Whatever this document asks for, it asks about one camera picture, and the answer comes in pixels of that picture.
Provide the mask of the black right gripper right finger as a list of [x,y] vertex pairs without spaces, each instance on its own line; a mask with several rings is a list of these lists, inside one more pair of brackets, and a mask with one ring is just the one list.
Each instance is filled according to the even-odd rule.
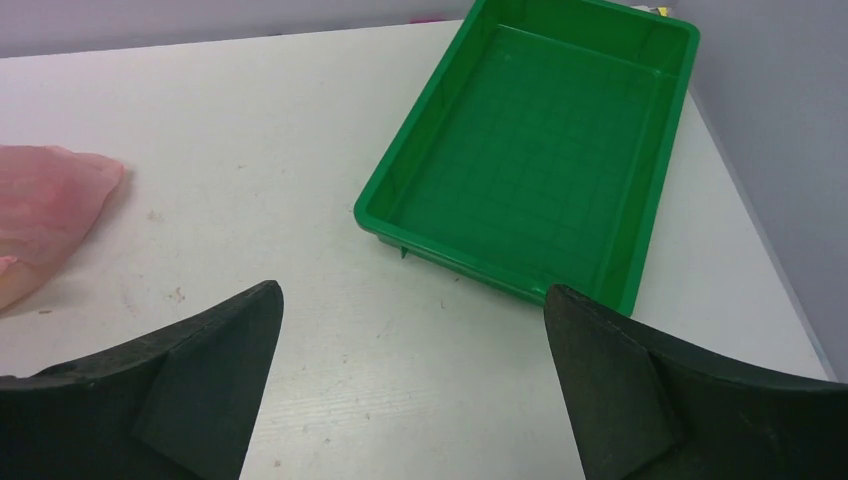
[[544,321],[589,479],[843,479],[847,387],[644,325],[565,285]]

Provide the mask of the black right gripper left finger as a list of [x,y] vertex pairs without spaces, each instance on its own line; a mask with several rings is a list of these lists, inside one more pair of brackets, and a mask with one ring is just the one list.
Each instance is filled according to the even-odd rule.
[[5,479],[236,479],[282,326],[280,285],[1,379]]

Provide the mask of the pink plastic bag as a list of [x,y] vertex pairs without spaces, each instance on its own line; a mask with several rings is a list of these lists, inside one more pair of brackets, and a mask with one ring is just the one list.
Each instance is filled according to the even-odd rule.
[[1,147],[1,308],[42,287],[74,254],[125,173],[57,146]]

